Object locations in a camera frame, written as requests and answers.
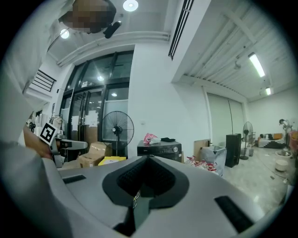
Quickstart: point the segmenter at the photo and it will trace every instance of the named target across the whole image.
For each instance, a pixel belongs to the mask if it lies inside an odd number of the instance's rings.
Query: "person's arm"
[[[26,147],[35,150],[42,158],[52,158],[49,146],[32,133],[27,126],[24,126],[23,132]]]

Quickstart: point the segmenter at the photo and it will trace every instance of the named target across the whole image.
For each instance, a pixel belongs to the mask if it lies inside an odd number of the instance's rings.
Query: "yellow box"
[[[115,163],[115,162],[119,162],[119,161],[123,161],[126,160],[126,157],[119,157],[119,156],[106,156],[99,164],[100,165],[107,165],[107,164],[111,164],[111,163]]]

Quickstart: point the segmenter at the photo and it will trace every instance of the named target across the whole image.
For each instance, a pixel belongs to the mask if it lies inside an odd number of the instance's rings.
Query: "black speaker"
[[[240,150],[241,150],[241,134],[226,135],[227,157],[225,165],[233,168],[239,164]]]

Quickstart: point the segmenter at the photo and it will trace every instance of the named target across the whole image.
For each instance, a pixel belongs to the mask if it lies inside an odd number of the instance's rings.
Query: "wooden board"
[[[211,141],[210,139],[203,139],[203,140],[196,140],[194,142],[194,156],[196,157],[195,161],[201,161],[200,160],[200,151],[202,147],[208,146],[208,141]]]

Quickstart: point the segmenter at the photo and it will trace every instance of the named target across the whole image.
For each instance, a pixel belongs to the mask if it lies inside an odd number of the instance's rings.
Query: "door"
[[[86,141],[88,144],[99,141],[101,135],[102,89],[86,90],[73,96],[68,134],[70,139]]]

